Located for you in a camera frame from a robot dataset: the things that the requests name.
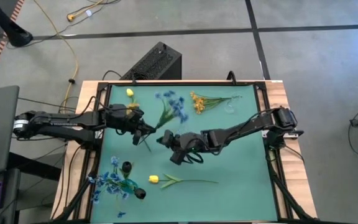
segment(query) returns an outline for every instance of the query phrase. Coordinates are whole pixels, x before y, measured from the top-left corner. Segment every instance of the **yellow cable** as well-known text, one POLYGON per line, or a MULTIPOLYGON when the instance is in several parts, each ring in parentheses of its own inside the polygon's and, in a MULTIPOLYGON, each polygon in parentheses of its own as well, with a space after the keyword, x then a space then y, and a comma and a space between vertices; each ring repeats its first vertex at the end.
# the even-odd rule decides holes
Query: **yellow cable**
POLYGON ((93 7, 97 6, 98 4, 102 3, 104 0, 100 0, 98 2, 96 2, 95 4, 93 4, 92 6, 90 7, 86 7, 76 13, 73 13, 73 14, 70 14, 70 15, 67 15, 67 19, 71 22, 75 17, 81 15, 82 13, 86 12, 88 9, 92 9, 93 7))
MULTIPOLYGON (((67 46, 70 48, 71 52, 73 53, 73 56, 74 56, 74 59, 75 59, 75 69, 74 69, 74 74, 73 74, 71 79, 74 79, 77 76, 77 73, 78 73, 78 58, 77 58, 77 55, 75 54, 75 52, 73 50, 73 47, 71 47, 71 45, 67 42, 67 40, 62 37, 62 35, 60 35, 60 33, 57 30, 55 24, 49 18, 48 14, 44 11, 44 9, 41 7, 41 5, 36 0, 34 0, 34 2, 38 5, 38 7, 41 9, 41 11, 44 13, 44 15, 47 17, 47 19, 49 20, 49 22, 51 23, 51 25, 55 29, 55 32, 59 36, 59 38, 64 40, 64 42, 67 44, 67 46)), ((65 96, 65 101, 64 101, 64 104, 63 104, 63 108, 66 108, 66 103, 67 103, 68 93, 70 92, 70 88, 71 88, 71 83, 68 84, 68 88, 67 88, 67 91, 66 91, 66 96, 65 96)))

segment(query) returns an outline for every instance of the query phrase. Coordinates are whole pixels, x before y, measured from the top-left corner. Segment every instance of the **desk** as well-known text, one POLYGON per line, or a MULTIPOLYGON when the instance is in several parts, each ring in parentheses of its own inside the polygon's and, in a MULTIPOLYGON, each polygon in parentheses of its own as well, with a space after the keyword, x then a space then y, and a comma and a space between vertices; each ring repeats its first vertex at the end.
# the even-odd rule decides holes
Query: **desk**
MULTIPOLYGON (((109 83, 130 83, 131 81, 103 81, 103 82, 109 82, 109 83)), ((194 82, 194 83, 222 83, 222 82, 231 82, 229 80, 149 80, 149 81, 142 81, 142 82, 149 82, 149 83, 156 83, 156 82, 194 82)), ((239 82, 260 82, 260 81, 239 81, 239 82)), ((78 105, 76 112, 80 113, 82 112, 87 103, 89 102, 89 98, 91 96, 94 96, 98 89, 98 84, 101 83, 100 81, 85 81, 83 82, 81 93, 80 93, 80 99, 78 100, 78 105)), ((278 107, 278 106, 284 106, 288 107, 288 100, 285 93, 284 85, 281 81, 266 81, 265 86, 267 89, 267 98, 270 103, 270 107, 278 107)), ((263 109, 263 96, 262 92, 258 91, 259 101, 261 105, 261 109, 263 109)), ((291 148, 295 149, 296 151, 300 152, 299 144, 297 140, 286 140, 287 145, 291 148)), ((65 164, 69 164, 71 161, 71 158, 74 155, 75 149, 78 147, 77 143, 70 142, 67 148, 67 155, 65 158, 65 164)), ((78 190, 78 184, 80 180, 81 170, 83 167, 83 161, 84 161, 85 151, 79 151, 76 153, 75 157, 73 158, 73 163, 71 167, 71 174, 70 174, 70 180, 68 180, 68 167, 65 167, 62 172, 64 172, 64 181, 62 186, 62 177, 60 177, 59 186, 57 189, 57 194, 55 197, 55 203, 53 205, 53 211, 57 209, 57 212, 55 214, 55 217, 61 214, 63 207, 65 206, 66 200, 67 203, 71 201, 73 196, 76 194, 76 191, 78 190), (70 181, 70 188, 67 187, 67 182, 70 181), (60 198, 60 191, 63 187, 63 197, 61 199, 61 202, 58 206, 58 201, 60 198)), ((88 164, 88 171, 91 169, 91 166, 93 165, 93 157, 94 154, 91 154, 91 159, 89 160, 88 164)), ((316 217, 316 211, 314 209, 314 203, 313 199, 311 197, 311 192, 308 184, 308 179, 306 176, 305 167, 302 163, 302 161, 291 152, 288 152, 286 150, 281 150, 281 160, 282 160, 282 166, 283 171, 285 174, 285 179, 287 182, 287 187, 291 194, 294 196, 296 201, 303 207, 303 209, 310 214, 312 217, 316 217)), ((285 212, 285 206, 284 206, 284 200, 282 197, 282 194, 277 191, 277 201, 278 201, 278 207, 280 209, 280 215, 282 218, 287 217, 287 214, 285 212)), ((81 202, 80 212, 79 212, 79 218, 84 218, 86 213, 86 206, 89 203, 89 192, 88 190, 85 192, 84 197, 81 202)))

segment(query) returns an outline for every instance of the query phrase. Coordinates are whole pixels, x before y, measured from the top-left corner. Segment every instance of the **blue flower bunch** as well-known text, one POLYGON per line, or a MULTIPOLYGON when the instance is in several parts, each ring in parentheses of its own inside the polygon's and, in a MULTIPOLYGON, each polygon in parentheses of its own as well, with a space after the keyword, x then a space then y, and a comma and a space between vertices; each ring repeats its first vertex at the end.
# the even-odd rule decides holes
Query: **blue flower bunch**
MULTIPOLYGON (((103 175, 97 176, 96 178, 88 177, 88 180, 92 184, 96 184, 96 186, 99 188, 98 190, 95 190, 91 198, 91 200, 95 204, 99 203, 100 195, 104 191, 107 191, 109 194, 112 195, 121 195, 123 200, 129 197, 129 193, 124 191, 124 189, 130 186, 128 186, 127 181, 125 179, 118 175, 117 170, 119 160, 117 157, 113 156, 111 158, 111 165, 114 167, 113 172, 111 174, 109 174, 109 172, 106 172, 103 175)), ((119 212, 117 217, 121 218, 125 214, 125 212, 119 212)))
POLYGON ((189 119, 189 116, 185 113, 185 99, 183 97, 178 98, 174 91, 169 90, 162 95, 156 93, 155 97, 162 100, 164 106, 160 120, 155 127, 156 129, 161 128, 173 118, 180 118, 181 124, 189 119))

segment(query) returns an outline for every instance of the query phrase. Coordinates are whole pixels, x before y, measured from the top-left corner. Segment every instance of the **black metal frame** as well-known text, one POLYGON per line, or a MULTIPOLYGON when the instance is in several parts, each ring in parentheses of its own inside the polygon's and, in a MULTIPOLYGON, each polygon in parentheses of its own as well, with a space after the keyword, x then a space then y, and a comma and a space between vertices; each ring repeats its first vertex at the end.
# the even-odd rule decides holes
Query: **black metal frame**
MULTIPOLYGON (((98 85, 98 91, 96 94, 96 99, 98 101, 101 100, 101 94, 102 91, 106 91, 105 94, 105 99, 104 99, 104 104, 108 105, 109 103, 109 99, 111 96, 111 89, 112 86, 132 86, 132 85, 142 85, 142 86, 155 86, 155 85, 164 85, 164 86, 177 86, 177 85, 213 85, 213 86, 222 86, 222 85, 242 85, 242 86, 247 86, 247 85, 252 85, 254 87, 254 93, 255 93, 255 103, 257 105, 257 109, 260 112, 261 111, 261 107, 260 107, 260 103, 259 103, 259 96, 258 96, 258 90, 260 90, 262 92, 262 97, 264 100, 264 106, 265 109, 269 109, 270 108, 270 104, 269 104, 269 98, 267 95, 267 89, 266 89, 266 84, 264 81, 261 82, 238 82, 236 80, 236 77, 234 76, 234 74, 232 72, 229 73, 229 75, 227 76, 227 80, 232 80, 232 82, 221 82, 221 83, 195 83, 195 82, 180 82, 180 83, 172 83, 172 82, 158 82, 158 83, 139 83, 139 82, 131 82, 131 83, 99 83, 98 85)), ((278 170, 278 176, 280 178, 280 180, 283 182, 283 184, 285 186, 285 176, 284 176, 284 170, 283 170, 283 166, 282 166, 282 160, 280 157, 280 151, 275 151, 275 156, 276 156, 276 166, 277 166, 277 170, 278 170)), ((89 158, 90 158, 90 152, 86 152, 85 154, 85 158, 84 158, 84 164, 83 164, 83 168, 81 171, 81 179, 80 179, 80 185, 81 183, 86 179, 86 175, 87 175, 87 170, 88 170, 88 165, 89 165, 89 158)), ((275 189, 275 184, 273 182, 272 179, 272 173, 269 171, 269 176, 270 176, 270 181, 272 183, 272 192, 274 194, 274 203, 275 203, 275 208, 276 208, 276 213, 277 213, 277 218, 281 219, 281 214, 280 214, 280 207, 278 204, 278 198, 277 198, 277 191, 275 189)), ((95 187, 94 185, 91 185, 89 188, 89 195, 88 195, 88 201, 90 202, 91 199, 91 193, 94 191, 95 187)), ((293 218, 292 215, 292 210, 291 207, 289 206, 288 201, 286 200, 286 198, 283 198, 284 202, 285 202, 285 210, 287 213, 287 217, 288 218, 293 218)), ((86 206, 86 213, 85 213, 85 220, 90 220, 91 218, 91 211, 92 211, 92 203, 88 203, 86 206)), ((81 207, 81 203, 79 203, 76 207, 76 210, 74 212, 74 216, 73 218, 76 219, 78 218, 79 215, 79 211, 80 211, 80 207, 81 207)))

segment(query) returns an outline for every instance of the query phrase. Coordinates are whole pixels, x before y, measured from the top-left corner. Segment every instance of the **yellow tulip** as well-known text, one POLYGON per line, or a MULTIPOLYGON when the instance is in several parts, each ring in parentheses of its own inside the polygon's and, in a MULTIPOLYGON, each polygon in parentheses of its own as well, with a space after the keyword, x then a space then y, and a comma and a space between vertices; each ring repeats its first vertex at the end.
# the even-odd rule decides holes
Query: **yellow tulip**
POLYGON ((133 92, 131 89, 127 89, 127 96, 133 97, 133 96, 134 96, 134 92, 133 92))
POLYGON ((153 184, 157 184, 158 183, 158 176, 157 175, 151 175, 149 177, 149 182, 153 183, 153 184))

